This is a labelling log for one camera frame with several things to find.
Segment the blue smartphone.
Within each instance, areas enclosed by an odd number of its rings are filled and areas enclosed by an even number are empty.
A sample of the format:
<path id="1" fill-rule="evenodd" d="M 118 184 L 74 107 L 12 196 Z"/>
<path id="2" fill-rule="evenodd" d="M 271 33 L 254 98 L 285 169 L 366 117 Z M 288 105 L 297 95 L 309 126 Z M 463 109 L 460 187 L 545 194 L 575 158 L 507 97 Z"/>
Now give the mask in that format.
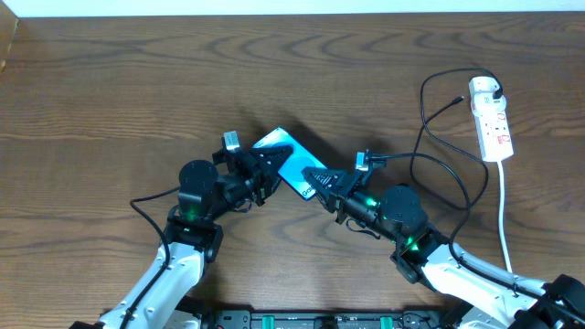
<path id="1" fill-rule="evenodd" d="M 253 148 L 272 148 L 279 146 L 292 147 L 292 154 L 280 168 L 278 172 L 279 176 L 303 200 L 310 200 L 314 197 L 315 191 L 303 177 L 302 170 L 305 167 L 325 168 L 325 165 L 282 127 L 278 127 L 265 135 L 253 145 Z"/>

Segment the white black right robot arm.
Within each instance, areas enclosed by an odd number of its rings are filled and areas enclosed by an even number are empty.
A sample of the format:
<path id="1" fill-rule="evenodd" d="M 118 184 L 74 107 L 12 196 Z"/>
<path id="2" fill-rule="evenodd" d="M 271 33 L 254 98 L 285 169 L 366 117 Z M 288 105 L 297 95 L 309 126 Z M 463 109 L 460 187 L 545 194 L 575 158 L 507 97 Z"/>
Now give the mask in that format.
<path id="1" fill-rule="evenodd" d="M 411 283 L 451 295 L 489 324 L 507 328 L 575 328 L 584 325 L 584 285 L 566 274 L 542 281 L 505 271 L 450 241 L 428 220 L 419 195 L 392 186 L 376 197 L 357 171 L 306 167 L 303 177 L 338 223 L 361 228 L 394 242 L 391 260 Z"/>

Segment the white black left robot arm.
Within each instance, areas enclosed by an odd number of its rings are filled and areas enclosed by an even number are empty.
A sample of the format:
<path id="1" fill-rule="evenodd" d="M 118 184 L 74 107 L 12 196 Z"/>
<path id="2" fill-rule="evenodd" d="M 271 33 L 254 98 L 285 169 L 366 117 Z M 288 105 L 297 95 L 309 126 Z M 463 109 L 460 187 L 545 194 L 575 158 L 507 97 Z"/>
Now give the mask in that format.
<path id="1" fill-rule="evenodd" d="M 223 240 L 217 219 L 229 212 L 262 206 L 278 187 L 290 146 L 247 152 L 223 146 L 211 160 L 194 160 L 179 172 L 173 188 L 178 203 L 156 230 L 160 244 L 152 265 L 95 328 L 163 328 L 189 290 L 215 261 Z"/>

